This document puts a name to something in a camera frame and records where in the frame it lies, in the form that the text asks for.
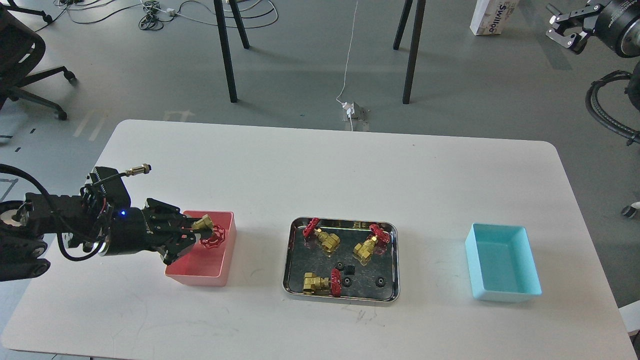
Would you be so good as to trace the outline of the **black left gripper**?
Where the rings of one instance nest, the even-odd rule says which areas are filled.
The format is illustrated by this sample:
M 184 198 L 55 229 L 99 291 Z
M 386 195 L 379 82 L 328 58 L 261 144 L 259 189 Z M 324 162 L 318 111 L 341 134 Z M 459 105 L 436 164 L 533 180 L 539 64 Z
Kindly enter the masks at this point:
M 149 251 L 158 253 L 165 265 L 171 265 L 192 250 L 198 240 L 196 234 L 213 234 L 209 216 L 189 217 L 174 205 L 148 198 L 142 209 L 131 207 L 127 219 L 112 221 L 99 255 Z

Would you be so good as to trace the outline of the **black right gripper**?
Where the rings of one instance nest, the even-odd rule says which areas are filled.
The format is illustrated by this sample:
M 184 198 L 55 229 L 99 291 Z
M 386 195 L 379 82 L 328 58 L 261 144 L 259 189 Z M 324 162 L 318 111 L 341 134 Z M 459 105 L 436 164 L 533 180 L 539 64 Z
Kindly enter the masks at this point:
M 551 3 L 545 7 L 551 13 L 553 27 L 594 27 L 595 37 L 616 55 L 631 59 L 640 55 L 640 3 L 638 0 L 611 0 L 607 5 L 588 2 L 585 7 L 563 13 Z M 546 36 L 563 48 L 580 55 L 585 50 L 593 29 L 564 35 L 550 28 Z

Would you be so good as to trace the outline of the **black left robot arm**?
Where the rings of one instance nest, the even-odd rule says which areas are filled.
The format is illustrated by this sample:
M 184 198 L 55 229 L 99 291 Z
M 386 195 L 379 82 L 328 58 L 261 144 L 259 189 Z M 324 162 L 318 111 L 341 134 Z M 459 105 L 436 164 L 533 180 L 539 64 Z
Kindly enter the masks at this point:
M 54 195 L 34 177 L 2 164 L 1 172 L 33 184 L 37 192 L 23 200 L 1 203 L 1 280 L 28 280 L 45 274 L 46 234 L 57 237 L 61 254 L 73 262 L 95 255 L 158 253 L 166 265 L 187 255 L 195 244 L 217 246 L 224 237 L 208 215 L 190 218 L 169 203 L 148 198 L 144 207 L 131 206 L 123 178 L 148 174 L 142 164 L 120 172 L 97 166 L 76 195 Z

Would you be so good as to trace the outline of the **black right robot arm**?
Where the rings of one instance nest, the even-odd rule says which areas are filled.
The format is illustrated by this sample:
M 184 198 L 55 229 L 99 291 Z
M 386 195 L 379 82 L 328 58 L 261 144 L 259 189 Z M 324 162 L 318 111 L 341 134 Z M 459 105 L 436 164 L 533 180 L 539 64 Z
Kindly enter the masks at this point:
M 593 80 L 584 97 L 588 114 L 599 125 L 624 138 L 627 146 L 640 142 L 640 2 L 586 0 L 573 10 L 553 3 L 546 36 L 570 53 L 580 55 L 589 40 L 597 40 L 620 59 L 634 59 L 632 69 L 615 69 Z

